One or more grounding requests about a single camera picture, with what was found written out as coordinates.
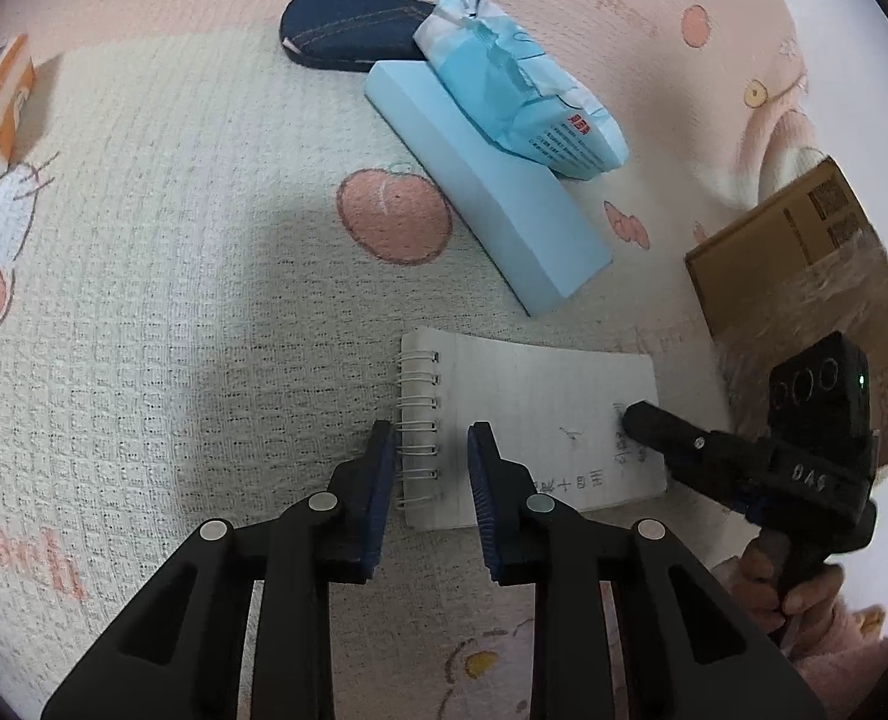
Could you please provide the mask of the person's right hand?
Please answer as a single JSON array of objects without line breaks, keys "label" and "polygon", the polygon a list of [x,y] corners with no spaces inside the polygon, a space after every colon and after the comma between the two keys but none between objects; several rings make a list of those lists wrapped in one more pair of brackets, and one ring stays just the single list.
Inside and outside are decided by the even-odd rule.
[{"label": "person's right hand", "polygon": [[844,571],[839,564],[821,564],[817,572],[791,587],[786,580],[788,554],[786,536],[761,532],[739,557],[730,594],[767,634],[795,622],[791,653],[799,655],[830,632]]}]

